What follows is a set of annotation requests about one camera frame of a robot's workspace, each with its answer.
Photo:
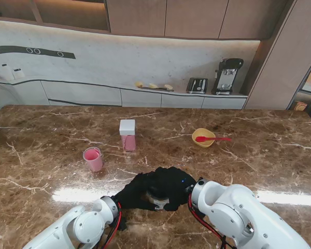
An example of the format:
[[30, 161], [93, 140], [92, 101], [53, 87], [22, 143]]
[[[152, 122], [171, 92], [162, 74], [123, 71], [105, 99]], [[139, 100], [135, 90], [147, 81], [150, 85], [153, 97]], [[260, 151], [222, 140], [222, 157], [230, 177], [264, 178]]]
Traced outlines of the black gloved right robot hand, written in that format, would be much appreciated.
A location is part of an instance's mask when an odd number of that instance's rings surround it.
[[158, 167], [149, 173], [151, 194], [160, 199], [167, 199], [169, 203], [164, 205], [166, 211], [176, 211], [181, 205], [188, 202], [189, 191], [194, 187], [196, 180], [185, 171], [176, 167]]

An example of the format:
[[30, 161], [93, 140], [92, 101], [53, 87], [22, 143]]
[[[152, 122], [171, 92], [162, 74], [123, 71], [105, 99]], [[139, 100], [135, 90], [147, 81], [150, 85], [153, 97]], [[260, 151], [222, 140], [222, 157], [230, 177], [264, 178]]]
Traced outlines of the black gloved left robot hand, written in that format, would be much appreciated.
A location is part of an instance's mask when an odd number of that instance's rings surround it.
[[149, 186], [149, 173], [139, 173], [112, 198], [121, 205], [122, 209], [157, 211], [159, 207], [156, 204], [144, 199]]

